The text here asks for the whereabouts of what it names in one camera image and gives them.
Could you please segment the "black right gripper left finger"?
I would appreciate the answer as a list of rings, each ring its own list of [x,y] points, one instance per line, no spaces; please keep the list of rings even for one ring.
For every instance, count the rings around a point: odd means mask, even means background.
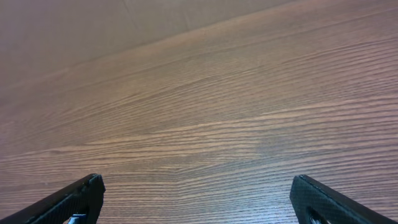
[[[1,224],[96,224],[106,189],[102,176],[89,174],[1,220]]]

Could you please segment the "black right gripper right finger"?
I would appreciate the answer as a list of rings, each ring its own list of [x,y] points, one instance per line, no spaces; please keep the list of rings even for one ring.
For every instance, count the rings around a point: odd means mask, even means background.
[[[307,175],[294,177],[290,201],[299,224],[397,224]]]

